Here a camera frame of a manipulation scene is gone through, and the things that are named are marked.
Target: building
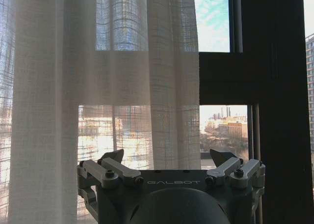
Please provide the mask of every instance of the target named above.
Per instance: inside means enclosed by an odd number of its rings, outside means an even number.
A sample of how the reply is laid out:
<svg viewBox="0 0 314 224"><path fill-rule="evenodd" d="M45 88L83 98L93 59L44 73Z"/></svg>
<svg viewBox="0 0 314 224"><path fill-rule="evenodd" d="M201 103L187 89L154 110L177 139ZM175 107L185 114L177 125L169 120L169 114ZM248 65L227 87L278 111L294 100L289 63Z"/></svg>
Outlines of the building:
<svg viewBox="0 0 314 224"><path fill-rule="evenodd" d="M246 122L229 122L228 123L229 135L235 138L248 138L247 123Z"/></svg>
<svg viewBox="0 0 314 224"><path fill-rule="evenodd" d="M314 153L314 34L306 37L306 65L308 77L311 151Z"/></svg>

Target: screw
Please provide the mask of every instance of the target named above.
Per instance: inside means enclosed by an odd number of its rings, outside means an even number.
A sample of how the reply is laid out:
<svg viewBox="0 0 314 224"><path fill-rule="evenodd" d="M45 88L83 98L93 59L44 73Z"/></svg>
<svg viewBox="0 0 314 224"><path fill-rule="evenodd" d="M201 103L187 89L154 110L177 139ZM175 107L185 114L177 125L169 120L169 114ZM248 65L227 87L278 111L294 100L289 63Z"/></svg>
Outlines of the screw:
<svg viewBox="0 0 314 224"><path fill-rule="evenodd" d="M143 182L144 182L144 178L141 177L141 176L138 176L137 178L134 179L134 183L135 183L136 185L142 185Z"/></svg>
<svg viewBox="0 0 314 224"><path fill-rule="evenodd" d="M114 172L112 170L108 170L106 173L105 173L105 176L107 178L113 178L114 177Z"/></svg>
<svg viewBox="0 0 314 224"><path fill-rule="evenodd" d="M243 175L244 175L244 172L243 172L243 170L242 169L237 169L237 170L235 170L235 176L236 177L243 177Z"/></svg>
<svg viewBox="0 0 314 224"><path fill-rule="evenodd" d="M212 189L212 188L215 186L216 179L215 179L215 177L213 177L213 176L207 176L207 177L205 178L205 182L206 182L206 184L207 184L207 187L210 188L210 189Z"/></svg>

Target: glass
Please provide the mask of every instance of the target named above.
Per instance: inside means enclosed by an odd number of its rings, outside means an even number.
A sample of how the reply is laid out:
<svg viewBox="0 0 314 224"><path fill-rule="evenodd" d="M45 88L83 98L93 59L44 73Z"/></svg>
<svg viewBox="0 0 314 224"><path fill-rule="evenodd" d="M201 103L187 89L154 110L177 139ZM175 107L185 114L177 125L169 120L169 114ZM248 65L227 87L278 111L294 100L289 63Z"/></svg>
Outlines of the glass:
<svg viewBox="0 0 314 224"><path fill-rule="evenodd" d="M229 0L195 0L199 52L230 52Z"/></svg>
<svg viewBox="0 0 314 224"><path fill-rule="evenodd" d="M216 167L210 149L232 152L247 162L247 105L200 106L200 146L202 169Z"/></svg>
<svg viewBox="0 0 314 224"><path fill-rule="evenodd" d="M305 26L305 48L306 48L306 64L307 64L307 75L308 75L308 97L309 97L309 109L314 107L313 97L314 92L312 90L313 81L312 74L314 69L314 64L312 63L314 59L314 3L313 0L304 0L304 26ZM312 178L314 187L314 111L309 110L309 121L310 121L310 139L311 139L311 158L312 158Z"/></svg>

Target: sheer curtain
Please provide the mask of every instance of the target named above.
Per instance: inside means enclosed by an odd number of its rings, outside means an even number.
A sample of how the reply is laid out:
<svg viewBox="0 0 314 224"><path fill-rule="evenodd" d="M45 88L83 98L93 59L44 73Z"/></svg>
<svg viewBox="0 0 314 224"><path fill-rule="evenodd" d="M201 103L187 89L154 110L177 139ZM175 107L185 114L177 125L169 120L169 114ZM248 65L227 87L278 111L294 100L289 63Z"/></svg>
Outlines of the sheer curtain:
<svg viewBox="0 0 314 224"><path fill-rule="evenodd" d="M0 222L95 223L76 165L199 169L194 0L0 0Z"/></svg>

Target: window frame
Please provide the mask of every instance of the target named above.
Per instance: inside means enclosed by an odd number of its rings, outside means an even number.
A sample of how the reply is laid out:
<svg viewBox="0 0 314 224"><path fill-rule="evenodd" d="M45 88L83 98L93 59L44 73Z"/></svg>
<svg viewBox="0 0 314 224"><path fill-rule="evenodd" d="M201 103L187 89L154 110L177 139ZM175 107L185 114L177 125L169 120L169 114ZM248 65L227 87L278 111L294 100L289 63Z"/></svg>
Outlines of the window frame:
<svg viewBox="0 0 314 224"><path fill-rule="evenodd" d="M233 9L239 6L236 1L230 2ZM231 48L230 53L199 53L200 105L251 105L253 154L269 168L258 223L311 223L313 137L308 111L311 99L307 92L303 0L264 1L241 0L241 15L232 12L230 25L242 20L242 51ZM231 44L239 40L233 29L230 35ZM284 117L293 110L298 112L296 117ZM304 145L297 153L296 144ZM291 163L292 156L295 165L285 170L282 165ZM296 193L284 185L294 173L302 177L298 178L302 182L293 182L300 191Z"/></svg>

